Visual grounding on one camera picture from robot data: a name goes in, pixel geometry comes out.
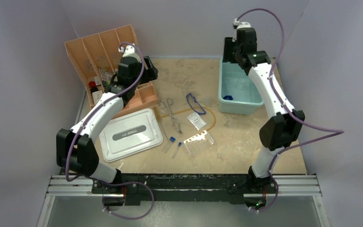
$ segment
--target robotic arm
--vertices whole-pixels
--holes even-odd
[[[275,92],[284,101],[283,104],[300,120],[304,121],[303,111],[297,111],[287,100],[281,87],[275,79],[269,79],[271,69],[270,59],[265,51],[257,51],[257,36],[255,29],[247,22],[233,23],[236,29],[236,38],[226,37],[224,46],[224,62],[238,63],[246,75],[254,82],[259,94],[264,101],[268,113],[268,122],[260,129],[259,138],[262,143],[259,156],[249,169],[250,178],[256,183],[270,181],[269,173],[272,172],[272,160],[278,152],[287,148],[298,138],[302,125],[291,118],[285,108],[280,104]]]
[[[158,70],[153,66],[150,58],[144,57],[145,65],[141,79],[138,79],[142,69],[142,60],[133,46],[128,45],[119,63],[118,72],[112,77],[105,93],[94,108],[79,123],[70,130],[61,129],[56,135],[56,163],[65,168],[66,159],[71,151],[69,169],[80,175],[90,176],[104,182],[113,183],[119,170],[112,168],[99,160],[94,142],[107,123],[116,115],[134,96],[139,84],[147,83],[158,78]],[[79,132],[74,147],[72,141]]]

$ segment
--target white plastic lid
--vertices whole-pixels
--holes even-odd
[[[104,159],[113,162],[163,141],[154,111],[144,109],[110,120],[99,134]]]

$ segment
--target test tube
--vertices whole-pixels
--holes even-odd
[[[182,142],[179,142],[179,144],[177,145],[176,150],[175,150],[175,152],[174,152],[174,154],[173,154],[172,158],[176,157],[176,154],[177,154],[177,152],[179,151],[179,149],[180,149],[180,147],[181,147],[181,146],[182,146]]]
[[[175,141],[176,139],[171,136],[167,142],[167,144],[164,146],[164,148],[162,149],[163,152],[168,152],[168,150],[170,149],[170,147],[172,146],[173,142]]]

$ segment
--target table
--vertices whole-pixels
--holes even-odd
[[[167,153],[162,152],[166,144],[164,135],[164,142],[160,146],[108,164],[124,173],[247,173],[261,147],[259,129],[268,120],[265,107],[259,107],[251,115],[219,112],[219,59],[153,59],[153,64],[159,70],[158,79],[153,81],[158,98],[165,100],[171,97],[174,101],[174,112],[189,108],[186,95],[191,91],[200,102],[214,112],[216,124],[209,133],[215,143],[194,157],[182,146],[176,158],[172,159],[177,147],[176,142],[199,132],[186,118],[193,112],[190,110],[176,115],[182,122],[183,134],[172,128],[169,117],[162,119],[166,134],[176,138],[176,142]],[[280,82],[277,70],[275,75]],[[89,111],[86,101],[79,119]],[[203,128],[206,129],[212,124],[213,117],[207,113],[202,118],[208,123]],[[100,160],[106,162],[99,139],[95,142],[95,147]],[[284,153],[278,160],[274,173],[305,174],[301,150],[295,148]]]

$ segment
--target gray wall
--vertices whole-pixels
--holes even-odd
[[[79,37],[131,24],[145,55],[219,57],[233,19],[248,9],[275,11],[289,35],[309,0],[61,0]],[[277,22],[265,12],[243,17],[257,28],[259,48],[276,56]]]
[[[302,151],[331,225],[363,226],[363,0],[311,0],[279,69],[308,122],[346,131]],[[320,135],[305,128],[299,139]]]
[[[0,226],[35,226],[59,171],[55,135],[83,91],[63,45],[74,38],[59,1],[0,0]]]

